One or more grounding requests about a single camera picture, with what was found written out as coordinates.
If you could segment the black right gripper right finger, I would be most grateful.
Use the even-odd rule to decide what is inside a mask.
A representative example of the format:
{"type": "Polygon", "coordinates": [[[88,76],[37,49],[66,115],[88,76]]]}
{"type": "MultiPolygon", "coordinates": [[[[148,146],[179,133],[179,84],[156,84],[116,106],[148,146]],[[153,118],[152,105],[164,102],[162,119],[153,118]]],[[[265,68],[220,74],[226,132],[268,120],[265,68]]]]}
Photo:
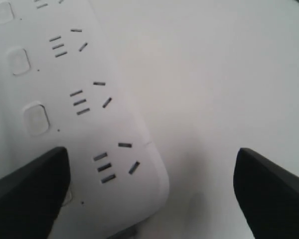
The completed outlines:
{"type": "Polygon", "coordinates": [[[233,187],[254,238],[299,239],[299,177],[249,148],[240,148],[233,187]]]}

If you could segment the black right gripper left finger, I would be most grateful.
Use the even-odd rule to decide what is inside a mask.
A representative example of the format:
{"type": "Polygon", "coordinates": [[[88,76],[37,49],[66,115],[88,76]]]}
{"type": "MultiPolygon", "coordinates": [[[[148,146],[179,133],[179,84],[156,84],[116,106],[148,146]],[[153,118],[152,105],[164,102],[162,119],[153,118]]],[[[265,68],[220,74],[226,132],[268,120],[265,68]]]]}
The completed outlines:
{"type": "Polygon", "coordinates": [[[46,239],[70,185],[65,147],[0,179],[0,239],[46,239]]]}

